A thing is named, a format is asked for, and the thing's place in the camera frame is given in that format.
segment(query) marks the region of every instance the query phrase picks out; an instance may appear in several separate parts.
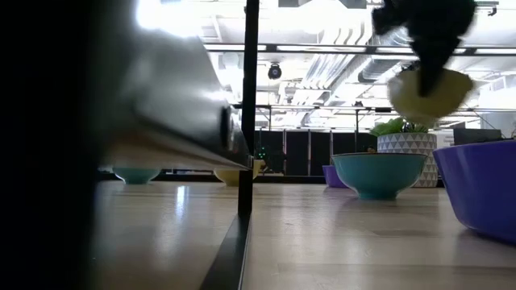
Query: purple bowl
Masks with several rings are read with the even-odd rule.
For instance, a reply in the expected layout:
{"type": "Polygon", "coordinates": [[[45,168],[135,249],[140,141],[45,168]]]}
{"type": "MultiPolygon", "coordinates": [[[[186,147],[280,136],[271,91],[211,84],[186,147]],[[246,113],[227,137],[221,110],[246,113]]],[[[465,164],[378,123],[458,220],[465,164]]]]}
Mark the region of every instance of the purple bowl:
{"type": "Polygon", "coordinates": [[[347,186],[340,181],[339,176],[337,175],[337,170],[333,165],[323,165],[322,170],[324,171],[324,179],[326,180],[326,184],[329,187],[339,188],[339,189],[347,189],[347,186]]]}
{"type": "Polygon", "coordinates": [[[476,143],[434,151],[457,219],[516,243],[516,142],[476,143]]]}

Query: table surface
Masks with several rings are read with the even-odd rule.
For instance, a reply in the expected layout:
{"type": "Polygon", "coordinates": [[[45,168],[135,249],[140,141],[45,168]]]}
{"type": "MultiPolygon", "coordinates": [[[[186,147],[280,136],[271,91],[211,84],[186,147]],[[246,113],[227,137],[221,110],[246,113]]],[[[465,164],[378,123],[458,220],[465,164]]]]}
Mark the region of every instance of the table surface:
{"type": "MultiPolygon", "coordinates": [[[[198,289],[237,188],[99,185],[94,262],[105,289],[198,289]]],[[[516,247],[455,218],[442,189],[361,201],[349,189],[255,184],[243,289],[515,289],[516,247]]]]}

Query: security camera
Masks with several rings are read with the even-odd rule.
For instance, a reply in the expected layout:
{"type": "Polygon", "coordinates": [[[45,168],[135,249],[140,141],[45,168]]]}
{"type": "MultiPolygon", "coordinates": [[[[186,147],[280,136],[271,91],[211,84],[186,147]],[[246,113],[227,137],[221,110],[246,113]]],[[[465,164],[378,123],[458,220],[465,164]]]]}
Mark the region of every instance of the security camera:
{"type": "Polygon", "coordinates": [[[271,68],[268,69],[268,78],[271,80],[277,80],[281,77],[281,68],[279,64],[271,64],[271,68]]]}

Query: black partition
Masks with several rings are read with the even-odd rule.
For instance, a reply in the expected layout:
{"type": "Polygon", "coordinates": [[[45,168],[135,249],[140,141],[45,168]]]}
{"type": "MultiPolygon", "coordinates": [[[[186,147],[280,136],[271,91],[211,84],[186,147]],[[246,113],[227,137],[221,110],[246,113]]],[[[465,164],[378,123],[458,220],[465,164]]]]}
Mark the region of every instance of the black partition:
{"type": "MultiPolygon", "coordinates": [[[[368,133],[358,134],[358,152],[366,151],[368,147],[377,148],[377,137],[368,133]]],[[[333,154],[355,152],[354,133],[333,134],[333,154]]]]}
{"type": "Polygon", "coordinates": [[[308,132],[287,131],[287,176],[308,175],[308,132]]]}
{"type": "Polygon", "coordinates": [[[283,172],[283,132],[255,131],[255,157],[267,164],[267,173],[283,172]]]}
{"type": "Polygon", "coordinates": [[[323,165],[330,164],[330,133],[311,133],[310,157],[310,175],[322,176],[323,165]]]}

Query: green plant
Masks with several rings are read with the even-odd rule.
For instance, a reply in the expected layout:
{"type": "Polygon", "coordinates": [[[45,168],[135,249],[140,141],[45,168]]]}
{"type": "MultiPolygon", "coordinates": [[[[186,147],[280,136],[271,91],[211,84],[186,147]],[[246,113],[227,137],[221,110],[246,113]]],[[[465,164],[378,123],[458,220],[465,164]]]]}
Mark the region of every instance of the green plant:
{"type": "Polygon", "coordinates": [[[369,134],[376,137],[395,133],[428,133],[428,128],[421,124],[405,121],[402,117],[390,119],[387,123],[374,126],[369,134]]]}
{"type": "Polygon", "coordinates": [[[369,134],[378,137],[387,134],[400,133],[403,130],[403,125],[405,125],[405,121],[401,117],[390,119],[387,123],[374,126],[369,134]]]}
{"type": "Polygon", "coordinates": [[[428,133],[428,128],[421,124],[406,122],[403,126],[403,133],[428,133]]]}

